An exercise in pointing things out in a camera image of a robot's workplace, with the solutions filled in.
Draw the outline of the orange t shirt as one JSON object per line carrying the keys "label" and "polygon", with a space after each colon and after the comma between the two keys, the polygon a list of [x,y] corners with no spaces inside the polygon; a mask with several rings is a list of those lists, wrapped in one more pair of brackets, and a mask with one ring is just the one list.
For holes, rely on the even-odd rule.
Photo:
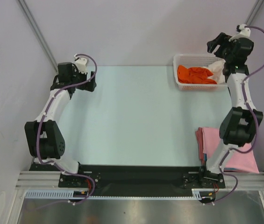
{"label": "orange t shirt", "polygon": [[179,65],[177,75],[178,81],[183,84],[217,84],[216,81],[209,78],[213,73],[207,68],[186,68],[183,65]]}

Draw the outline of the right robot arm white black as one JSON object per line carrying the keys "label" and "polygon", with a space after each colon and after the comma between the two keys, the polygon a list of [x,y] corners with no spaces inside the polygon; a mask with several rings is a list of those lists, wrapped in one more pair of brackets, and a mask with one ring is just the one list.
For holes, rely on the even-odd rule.
{"label": "right robot arm white black", "polygon": [[254,48],[249,35],[229,36],[220,33],[207,43],[207,51],[224,59],[223,75],[227,83],[232,107],[219,129],[221,139],[216,151],[199,169],[198,183],[204,187],[224,183],[224,168],[234,153],[248,154],[254,148],[263,113],[252,103],[246,60]]}

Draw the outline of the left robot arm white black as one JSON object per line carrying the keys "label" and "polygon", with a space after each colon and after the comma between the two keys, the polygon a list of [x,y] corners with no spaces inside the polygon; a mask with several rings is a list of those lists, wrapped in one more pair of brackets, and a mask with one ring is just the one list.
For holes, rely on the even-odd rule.
{"label": "left robot arm white black", "polygon": [[93,92],[96,87],[95,72],[88,73],[87,64],[85,57],[77,57],[73,63],[59,63],[45,107],[34,121],[24,126],[31,156],[42,165],[53,165],[63,173],[70,173],[69,181],[77,187],[85,183],[85,174],[78,171],[77,161],[64,155],[65,140],[58,123],[75,90]]}

